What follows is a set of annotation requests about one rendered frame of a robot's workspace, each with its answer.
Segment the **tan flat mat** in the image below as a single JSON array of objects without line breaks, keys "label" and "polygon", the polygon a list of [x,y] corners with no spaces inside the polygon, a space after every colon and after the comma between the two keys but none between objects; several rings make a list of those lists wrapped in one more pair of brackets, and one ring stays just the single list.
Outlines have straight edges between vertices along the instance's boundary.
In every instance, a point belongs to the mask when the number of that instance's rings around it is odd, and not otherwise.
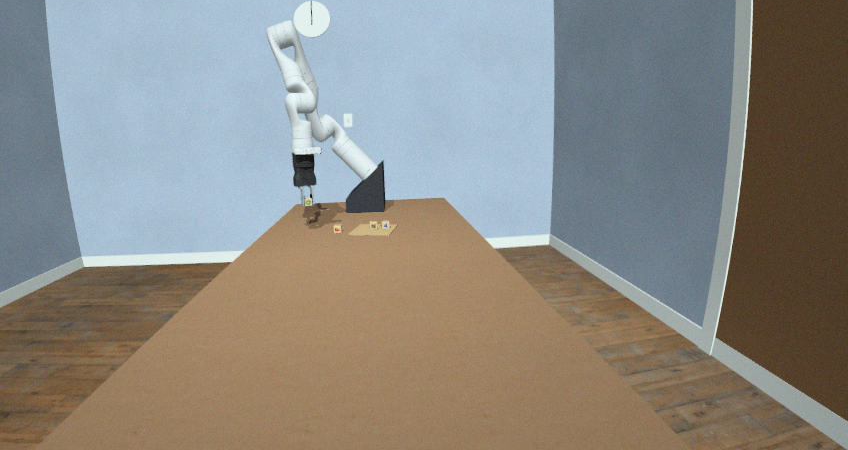
[{"label": "tan flat mat", "polygon": [[389,236],[398,224],[389,224],[390,229],[382,229],[382,224],[377,224],[377,230],[370,230],[369,224],[360,224],[349,235]]}]

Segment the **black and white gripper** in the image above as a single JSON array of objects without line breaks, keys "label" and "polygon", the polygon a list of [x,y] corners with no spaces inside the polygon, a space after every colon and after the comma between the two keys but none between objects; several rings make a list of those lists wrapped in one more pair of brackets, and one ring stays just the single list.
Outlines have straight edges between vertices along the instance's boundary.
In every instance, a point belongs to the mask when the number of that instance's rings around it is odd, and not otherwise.
[{"label": "black and white gripper", "polygon": [[[294,167],[293,183],[295,187],[301,189],[301,203],[305,206],[304,187],[310,187],[310,198],[314,205],[314,185],[316,185],[316,176],[314,174],[314,154],[322,153],[320,147],[314,147],[313,138],[293,138],[292,139],[292,159]],[[304,168],[305,167],[305,168]],[[313,186],[311,186],[313,185]]]}]

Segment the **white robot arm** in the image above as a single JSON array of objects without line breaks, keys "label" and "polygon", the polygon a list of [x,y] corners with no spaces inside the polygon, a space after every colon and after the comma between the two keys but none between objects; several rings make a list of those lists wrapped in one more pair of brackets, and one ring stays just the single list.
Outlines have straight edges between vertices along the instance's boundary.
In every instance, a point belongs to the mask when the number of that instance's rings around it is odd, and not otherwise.
[{"label": "white robot arm", "polygon": [[[312,138],[313,134],[315,140],[324,142],[332,136],[333,152],[364,181],[378,166],[331,116],[325,114],[319,119],[318,87],[294,23],[288,20],[267,28],[266,32],[289,92],[285,98],[285,107],[291,123],[292,138]],[[291,46],[295,49],[294,61],[281,51]],[[298,114],[305,114],[306,121],[300,119]]]}]

